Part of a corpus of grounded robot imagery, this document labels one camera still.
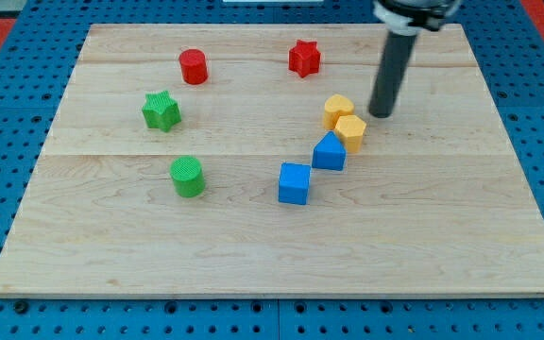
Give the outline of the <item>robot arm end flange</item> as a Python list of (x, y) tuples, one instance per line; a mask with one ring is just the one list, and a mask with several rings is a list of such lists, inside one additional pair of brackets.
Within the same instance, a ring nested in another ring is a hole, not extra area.
[(373, 14), (390, 32), (415, 36), (439, 31), (460, 8), (462, 0), (373, 0)]

